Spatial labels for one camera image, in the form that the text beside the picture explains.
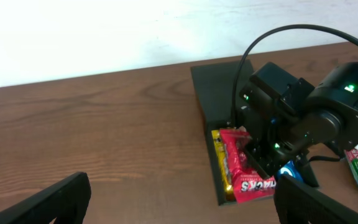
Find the blue Oreo cookie pack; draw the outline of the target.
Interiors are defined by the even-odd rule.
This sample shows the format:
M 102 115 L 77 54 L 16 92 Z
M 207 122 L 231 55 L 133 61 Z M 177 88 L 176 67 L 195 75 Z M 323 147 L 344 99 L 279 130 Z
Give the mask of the blue Oreo cookie pack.
M 300 182 L 303 182 L 303 178 L 301 174 L 298 172 L 298 170 L 295 167 L 295 163 L 293 161 L 288 161 L 276 174 L 275 174 L 275 180 L 278 181 L 283 174 L 287 174 L 295 178 L 296 180 L 299 180 Z

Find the black cardboard box with lid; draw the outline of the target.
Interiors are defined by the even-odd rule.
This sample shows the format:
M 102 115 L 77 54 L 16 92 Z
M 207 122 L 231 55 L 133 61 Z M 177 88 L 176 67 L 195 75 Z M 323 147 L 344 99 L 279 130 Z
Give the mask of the black cardboard box with lid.
M 235 204 L 234 196 L 228 196 L 224 191 L 223 180 L 215 153 L 211 131 L 227 128 L 231 115 L 232 86 L 234 73 L 239 62 L 215 63 L 211 65 L 200 65 L 191 67 L 191 76 L 195 93 L 198 99 L 199 108 L 203 115 L 204 136 L 207 151 L 213 174 L 214 188 L 218 205 Z M 254 69 L 249 60 L 246 60 L 242 67 L 239 78 L 239 87 L 236 94 L 247 83 L 248 78 L 253 74 Z M 248 103 L 242 101 L 238 96 L 236 100 L 237 126 L 243 125 L 250 131 L 253 139 L 260 139 L 267 130 L 267 123 L 262 120 L 256 112 L 247 109 Z M 256 116 L 256 121 L 251 121 L 248 116 Z M 318 180 L 310 165 L 300 168 L 300 174 L 306 184 L 316 189 L 320 188 Z

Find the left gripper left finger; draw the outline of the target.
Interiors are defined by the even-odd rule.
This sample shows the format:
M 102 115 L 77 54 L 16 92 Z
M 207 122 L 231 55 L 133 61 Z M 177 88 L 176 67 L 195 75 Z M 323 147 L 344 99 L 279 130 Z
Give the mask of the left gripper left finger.
M 0 224 L 82 224 L 91 198 L 87 173 L 76 172 L 0 212 Z

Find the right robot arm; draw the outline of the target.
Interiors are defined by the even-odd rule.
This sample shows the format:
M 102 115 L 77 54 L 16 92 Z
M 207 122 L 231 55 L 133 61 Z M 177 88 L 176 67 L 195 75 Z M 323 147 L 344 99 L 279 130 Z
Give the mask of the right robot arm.
M 239 96 L 252 136 L 244 153 L 263 179 L 313 145 L 340 158 L 358 145 L 358 62 L 336 67 L 317 86 L 269 62 L 248 76 Z

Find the yellow candy bag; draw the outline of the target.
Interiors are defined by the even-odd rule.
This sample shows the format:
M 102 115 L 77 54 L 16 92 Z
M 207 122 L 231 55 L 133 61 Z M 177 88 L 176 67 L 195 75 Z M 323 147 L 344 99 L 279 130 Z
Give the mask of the yellow candy bag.
M 223 139 L 218 129 L 212 130 L 211 135 L 216 157 L 218 159 L 219 170 L 221 173 L 220 176 L 223 184 L 224 197 L 229 202 L 235 201 L 234 190 L 231 182 L 232 177 L 227 166 L 226 150 L 224 147 Z

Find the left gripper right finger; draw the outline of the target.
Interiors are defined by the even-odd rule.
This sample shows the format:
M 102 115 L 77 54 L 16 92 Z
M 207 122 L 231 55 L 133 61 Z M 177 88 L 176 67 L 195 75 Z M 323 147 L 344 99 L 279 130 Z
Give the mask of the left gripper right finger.
M 358 224 L 357 212 L 286 174 L 273 199 L 281 224 Z

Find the red Hacks candy bag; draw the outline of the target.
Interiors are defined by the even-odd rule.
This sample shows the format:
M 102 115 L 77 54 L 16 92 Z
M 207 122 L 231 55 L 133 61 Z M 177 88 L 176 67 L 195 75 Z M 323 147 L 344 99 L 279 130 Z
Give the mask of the red Hacks candy bag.
M 241 129 L 220 129 L 219 136 L 223 141 L 226 167 L 236 202 L 272 196 L 277 181 L 274 177 L 261 178 L 244 152 L 252 139 L 250 134 Z

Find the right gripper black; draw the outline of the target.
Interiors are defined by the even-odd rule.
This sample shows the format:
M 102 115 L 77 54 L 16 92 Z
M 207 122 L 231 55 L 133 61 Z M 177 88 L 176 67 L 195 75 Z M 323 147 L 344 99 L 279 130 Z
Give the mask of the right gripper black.
M 251 134 L 259 130 L 260 136 L 244 148 L 248 162 L 261 178 L 270 178 L 310 146 L 340 134 L 342 118 L 337 113 L 321 106 L 306 108 L 315 89 L 305 79 L 268 62 L 241 90 L 241 97 L 262 121 L 247 128 Z

